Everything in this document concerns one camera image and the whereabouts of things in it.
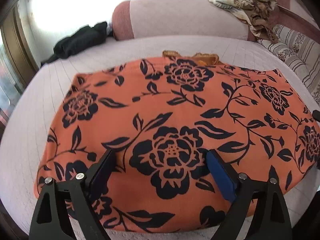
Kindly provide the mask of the striped floral cushion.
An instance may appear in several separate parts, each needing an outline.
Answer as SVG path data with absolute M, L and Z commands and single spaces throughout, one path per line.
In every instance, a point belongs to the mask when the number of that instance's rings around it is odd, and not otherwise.
M 314 100 L 319 102 L 319 43 L 281 24 L 275 25 L 273 31 L 278 43 L 262 39 L 258 43 L 294 71 Z

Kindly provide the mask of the pink quilted bolster headboard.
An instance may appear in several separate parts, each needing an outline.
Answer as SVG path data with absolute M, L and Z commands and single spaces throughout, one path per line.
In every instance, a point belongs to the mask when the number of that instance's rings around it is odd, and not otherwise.
M 300 0 L 277 0 L 271 25 L 281 24 L 319 41 L 319 27 Z M 130 0 L 121 2 L 111 20 L 116 40 L 203 35 L 254 41 L 248 25 L 207 0 Z

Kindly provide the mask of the stained glass wooden door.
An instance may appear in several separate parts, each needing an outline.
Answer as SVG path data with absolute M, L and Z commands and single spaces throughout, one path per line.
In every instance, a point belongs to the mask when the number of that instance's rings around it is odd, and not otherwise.
M 38 71 L 15 3 L 1 21 L 1 127 Z

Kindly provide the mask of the orange black floral blouse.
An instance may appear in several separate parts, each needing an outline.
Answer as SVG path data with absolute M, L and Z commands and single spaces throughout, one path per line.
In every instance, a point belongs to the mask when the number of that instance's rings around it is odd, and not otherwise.
M 57 109 L 34 185 L 68 181 L 111 150 L 117 163 L 90 199 L 106 229 L 189 231 L 230 207 L 206 166 L 218 153 L 283 192 L 319 159 L 319 125 L 278 69 L 153 57 L 79 73 Z

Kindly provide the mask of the black clothes pile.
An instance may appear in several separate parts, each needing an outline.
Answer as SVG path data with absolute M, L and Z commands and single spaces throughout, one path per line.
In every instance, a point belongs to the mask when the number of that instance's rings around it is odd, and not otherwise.
M 58 59 L 67 59 L 88 48 L 100 45 L 105 42 L 109 33 L 110 29 L 108 29 L 107 22 L 97 23 L 93 27 L 86 25 L 73 35 L 67 36 L 57 42 L 53 48 L 52 56 L 42 61 L 41 67 Z

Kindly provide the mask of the beige brown floral cloth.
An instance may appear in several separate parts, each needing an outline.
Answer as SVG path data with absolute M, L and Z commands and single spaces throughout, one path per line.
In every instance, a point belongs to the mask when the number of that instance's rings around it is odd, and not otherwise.
M 270 23 L 270 14 L 277 0 L 208 0 L 216 7 L 230 12 L 247 24 L 253 36 L 260 40 L 277 43 L 278 38 Z

